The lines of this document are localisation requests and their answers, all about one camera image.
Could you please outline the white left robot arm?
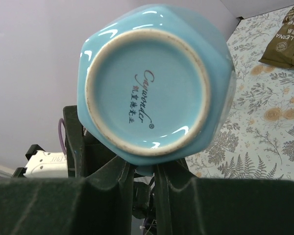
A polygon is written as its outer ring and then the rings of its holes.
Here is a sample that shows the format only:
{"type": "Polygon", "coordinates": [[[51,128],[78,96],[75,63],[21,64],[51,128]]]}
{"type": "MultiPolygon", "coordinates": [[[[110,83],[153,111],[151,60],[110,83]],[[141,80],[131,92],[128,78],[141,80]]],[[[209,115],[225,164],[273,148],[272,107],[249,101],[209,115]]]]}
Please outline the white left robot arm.
{"type": "Polygon", "coordinates": [[[63,108],[58,136],[61,152],[48,152],[37,144],[31,145],[25,154],[27,164],[17,168],[12,177],[87,177],[116,156],[82,126],[75,105],[63,108]]]}

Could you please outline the brown snack bag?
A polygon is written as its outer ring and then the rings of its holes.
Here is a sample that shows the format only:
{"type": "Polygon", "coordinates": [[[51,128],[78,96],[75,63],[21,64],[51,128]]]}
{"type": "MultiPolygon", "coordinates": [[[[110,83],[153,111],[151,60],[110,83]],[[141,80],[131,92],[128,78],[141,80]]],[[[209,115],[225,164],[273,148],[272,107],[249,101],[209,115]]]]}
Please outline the brown snack bag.
{"type": "Polygon", "coordinates": [[[294,69],[294,6],[268,44],[259,62],[284,69],[294,69]]]}

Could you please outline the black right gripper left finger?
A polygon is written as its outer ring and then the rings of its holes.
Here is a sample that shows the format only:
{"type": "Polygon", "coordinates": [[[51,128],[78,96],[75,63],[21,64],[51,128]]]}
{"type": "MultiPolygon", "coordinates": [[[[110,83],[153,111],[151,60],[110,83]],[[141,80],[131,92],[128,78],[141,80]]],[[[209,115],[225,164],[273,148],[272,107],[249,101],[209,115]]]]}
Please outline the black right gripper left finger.
{"type": "Polygon", "coordinates": [[[115,157],[88,177],[0,179],[0,235],[128,235],[132,166],[115,157]]]}

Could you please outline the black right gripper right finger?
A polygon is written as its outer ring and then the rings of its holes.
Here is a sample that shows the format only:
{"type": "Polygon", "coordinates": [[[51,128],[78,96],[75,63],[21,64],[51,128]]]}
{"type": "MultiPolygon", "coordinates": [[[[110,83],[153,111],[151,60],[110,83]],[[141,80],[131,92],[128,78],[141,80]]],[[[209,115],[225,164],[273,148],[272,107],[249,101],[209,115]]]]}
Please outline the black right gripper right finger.
{"type": "Polygon", "coordinates": [[[154,167],[160,235],[294,235],[294,181],[198,178],[154,167]]]}

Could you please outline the light blue mug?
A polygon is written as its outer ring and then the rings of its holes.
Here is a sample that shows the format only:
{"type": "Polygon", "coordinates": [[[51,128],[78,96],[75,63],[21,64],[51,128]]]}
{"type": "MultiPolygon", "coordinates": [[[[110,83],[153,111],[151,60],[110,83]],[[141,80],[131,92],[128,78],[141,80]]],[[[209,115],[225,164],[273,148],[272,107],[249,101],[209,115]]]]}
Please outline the light blue mug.
{"type": "Polygon", "coordinates": [[[208,148],[236,89],[226,40],[199,13],[138,7],[84,42],[77,115],[86,130],[144,176],[208,148]]]}

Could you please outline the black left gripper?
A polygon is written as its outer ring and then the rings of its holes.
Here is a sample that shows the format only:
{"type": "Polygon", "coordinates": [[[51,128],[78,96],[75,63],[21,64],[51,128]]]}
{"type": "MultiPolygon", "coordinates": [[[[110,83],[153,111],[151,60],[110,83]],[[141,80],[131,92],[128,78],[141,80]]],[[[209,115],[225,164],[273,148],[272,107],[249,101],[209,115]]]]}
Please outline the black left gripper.
{"type": "Polygon", "coordinates": [[[70,177],[87,177],[116,156],[82,126],[78,119],[77,106],[64,107],[63,118],[70,177]]]}

